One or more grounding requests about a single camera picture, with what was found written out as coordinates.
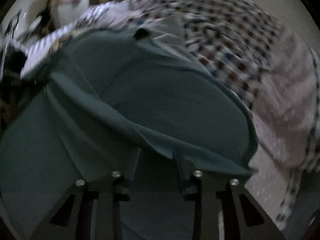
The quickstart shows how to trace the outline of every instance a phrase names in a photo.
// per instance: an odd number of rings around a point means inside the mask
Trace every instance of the checkered fabric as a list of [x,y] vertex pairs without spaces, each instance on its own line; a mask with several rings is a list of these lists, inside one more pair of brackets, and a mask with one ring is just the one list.
[[[270,50],[284,28],[279,21],[251,0],[127,0],[133,16],[126,26],[144,26],[180,12],[183,19],[186,49],[210,73],[235,92],[249,109],[261,86],[260,77],[269,71]],[[34,44],[29,55],[73,28],[94,26],[114,2],[91,7],[77,22],[55,31]],[[290,171],[282,211],[277,216],[279,228],[285,226],[300,188],[303,170],[320,169],[320,155],[315,154],[316,131],[319,130],[319,73],[315,60],[317,99],[314,125],[308,137],[306,158],[298,169]]]

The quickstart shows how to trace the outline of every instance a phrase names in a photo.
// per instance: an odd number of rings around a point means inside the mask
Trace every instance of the screw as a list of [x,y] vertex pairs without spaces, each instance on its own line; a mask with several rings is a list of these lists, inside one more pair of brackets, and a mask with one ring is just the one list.
[[230,184],[232,186],[238,186],[239,185],[239,180],[238,179],[231,179],[230,180]]
[[113,178],[120,178],[120,177],[121,177],[121,172],[119,172],[119,171],[113,171],[113,172],[111,173],[111,176],[112,176]]
[[81,187],[81,186],[83,186],[85,184],[85,181],[83,180],[83,179],[78,179],[77,181],[76,181],[76,185],[78,186],[78,187]]
[[202,177],[202,175],[203,175],[202,171],[195,171],[195,172],[193,173],[193,176],[195,176],[195,177],[197,177],[197,178]]

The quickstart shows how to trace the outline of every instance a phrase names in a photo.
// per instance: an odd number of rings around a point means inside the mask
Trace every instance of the floor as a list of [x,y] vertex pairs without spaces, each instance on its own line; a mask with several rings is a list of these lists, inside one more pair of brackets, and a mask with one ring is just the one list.
[[[253,0],[277,17],[283,24],[297,31],[312,47],[320,49],[320,31],[300,0]],[[25,31],[36,15],[44,9],[46,0],[17,0],[4,18],[5,28],[11,17],[23,9],[16,35]]]

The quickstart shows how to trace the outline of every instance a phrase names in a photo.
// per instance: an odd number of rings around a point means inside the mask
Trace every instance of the bedding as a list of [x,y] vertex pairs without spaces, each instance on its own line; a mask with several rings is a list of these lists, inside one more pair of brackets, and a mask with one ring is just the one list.
[[115,0],[90,8],[28,48],[24,77],[52,43],[77,28],[147,26],[181,14],[185,47],[250,109],[259,170],[247,189],[280,229],[294,206],[302,171],[319,171],[319,57],[251,0]]

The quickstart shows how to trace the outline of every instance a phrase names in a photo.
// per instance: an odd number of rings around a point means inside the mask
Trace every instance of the plaid cloth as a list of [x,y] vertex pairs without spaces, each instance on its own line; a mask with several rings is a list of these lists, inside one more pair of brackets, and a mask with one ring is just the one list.
[[[128,2],[130,11],[135,12],[121,27],[144,26],[181,13],[186,49],[252,109],[261,87],[261,75],[270,73],[270,51],[284,26],[251,0],[116,0],[90,8],[77,22],[37,42],[30,48],[29,57],[74,28],[94,26],[104,13],[121,1]],[[308,135],[304,162],[290,170],[281,212],[276,217],[279,228],[285,226],[291,213],[302,171],[320,170],[320,155],[315,153],[320,123],[319,59],[314,51],[312,55],[317,80],[314,125]]]

